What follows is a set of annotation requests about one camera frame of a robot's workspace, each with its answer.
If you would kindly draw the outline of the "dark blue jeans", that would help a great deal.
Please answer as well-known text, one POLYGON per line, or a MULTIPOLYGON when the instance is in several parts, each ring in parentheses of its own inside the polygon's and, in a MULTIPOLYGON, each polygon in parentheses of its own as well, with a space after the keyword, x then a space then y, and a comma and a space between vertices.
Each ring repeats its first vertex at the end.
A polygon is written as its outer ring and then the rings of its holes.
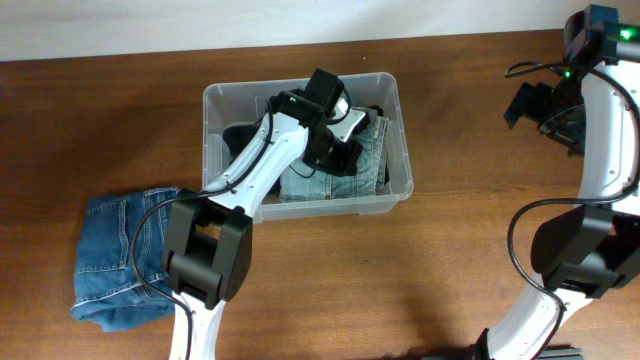
POLYGON ((176 188, 155 188, 89 200, 76 249, 71 308, 75 320, 116 332, 174 314, 171 301, 141 285, 129 252, 143 215, 177 194, 176 188))

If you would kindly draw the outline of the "clear plastic storage bin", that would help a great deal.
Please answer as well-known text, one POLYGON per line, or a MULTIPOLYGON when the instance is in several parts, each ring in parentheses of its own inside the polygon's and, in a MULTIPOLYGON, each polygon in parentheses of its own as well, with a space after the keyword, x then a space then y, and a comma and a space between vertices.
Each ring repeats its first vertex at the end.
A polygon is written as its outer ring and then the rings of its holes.
MULTIPOLYGON (((354 104, 377 105, 389 119, 386 132, 386 169, 389 181, 375 196, 310 202, 281 203, 267 197, 257 207, 256 223, 345 214, 383 214, 414 190, 410 158, 402 117, 397 81, 386 72, 342 75, 354 104)), ((270 81, 217 83, 203 92, 203 170, 204 186, 223 174, 231 162, 223 141, 223 131, 235 124, 258 120, 265 113, 265 100, 283 90, 304 88, 306 78, 270 81)))

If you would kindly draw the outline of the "black garment with tape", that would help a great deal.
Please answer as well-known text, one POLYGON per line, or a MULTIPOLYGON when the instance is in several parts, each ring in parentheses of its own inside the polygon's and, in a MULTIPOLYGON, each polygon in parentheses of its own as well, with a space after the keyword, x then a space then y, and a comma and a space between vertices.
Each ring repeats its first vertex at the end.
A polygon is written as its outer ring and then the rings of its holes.
POLYGON ((378 106, 378 105, 371 105, 368 107, 371 110, 374 110, 377 114, 377 116, 383 117, 384 116, 384 110, 378 106))
POLYGON ((230 155, 237 157, 251 142, 259 126, 254 123, 234 124, 223 131, 222 138, 229 148, 230 155))

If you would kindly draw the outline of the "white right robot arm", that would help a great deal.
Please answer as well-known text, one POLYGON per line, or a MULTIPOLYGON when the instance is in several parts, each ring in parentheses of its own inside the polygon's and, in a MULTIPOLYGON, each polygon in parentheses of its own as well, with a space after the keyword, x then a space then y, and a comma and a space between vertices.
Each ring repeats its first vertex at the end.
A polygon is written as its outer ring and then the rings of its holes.
POLYGON ((504 118, 535 122, 540 134, 583 159, 580 191, 532 241, 525 288, 502 320, 485 329, 473 359, 577 359, 552 350, 578 310, 639 272, 639 30, 616 9, 589 5, 564 27, 554 86, 523 84, 504 118))

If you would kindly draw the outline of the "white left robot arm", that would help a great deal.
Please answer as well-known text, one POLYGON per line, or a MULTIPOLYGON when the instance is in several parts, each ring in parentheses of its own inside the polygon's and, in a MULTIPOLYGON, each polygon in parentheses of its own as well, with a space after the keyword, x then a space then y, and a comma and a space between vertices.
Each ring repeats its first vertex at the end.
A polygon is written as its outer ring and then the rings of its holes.
POLYGON ((214 358, 223 308, 251 265, 254 214, 292 162, 356 174, 362 147, 351 135, 366 116, 339 108, 350 100, 338 76, 315 70, 304 89, 268 98, 256 134, 220 176, 173 198, 161 268, 175 313, 186 318, 174 323, 171 358, 214 358))

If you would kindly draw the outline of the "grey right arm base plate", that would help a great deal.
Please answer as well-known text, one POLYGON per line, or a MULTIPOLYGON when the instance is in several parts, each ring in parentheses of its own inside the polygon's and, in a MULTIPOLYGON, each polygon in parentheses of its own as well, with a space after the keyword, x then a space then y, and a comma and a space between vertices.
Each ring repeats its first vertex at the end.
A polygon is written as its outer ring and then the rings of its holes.
POLYGON ((537 360, 584 360, 584 355, 580 348, 550 349, 544 350, 537 360))

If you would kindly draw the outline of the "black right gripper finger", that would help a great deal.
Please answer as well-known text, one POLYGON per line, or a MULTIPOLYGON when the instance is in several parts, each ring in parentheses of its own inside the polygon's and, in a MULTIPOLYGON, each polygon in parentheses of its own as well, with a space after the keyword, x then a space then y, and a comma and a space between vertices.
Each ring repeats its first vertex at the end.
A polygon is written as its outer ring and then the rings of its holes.
POLYGON ((550 103, 553 95, 554 88, 545 83, 538 83, 536 85, 536 115, 537 122, 543 123, 546 121, 552 110, 552 105, 550 103))
POLYGON ((507 107, 503 118, 510 129, 513 129, 521 118, 527 118, 538 124, 539 105, 536 87, 530 83, 523 83, 507 107))

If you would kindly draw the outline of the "light blue jeans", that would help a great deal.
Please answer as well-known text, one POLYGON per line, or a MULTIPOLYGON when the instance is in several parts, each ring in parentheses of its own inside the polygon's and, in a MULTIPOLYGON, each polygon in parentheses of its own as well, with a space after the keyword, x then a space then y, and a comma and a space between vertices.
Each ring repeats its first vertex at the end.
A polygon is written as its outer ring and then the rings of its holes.
POLYGON ((355 176, 338 177, 313 170, 301 159, 296 159, 280 176, 279 201, 282 203, 331 200, 375 196, 382 190, 386 175, 386 134, 389 119, 377 116, 369 108, 369 124, 350 139, 357 140, 363 151, 357 161, 355 176))

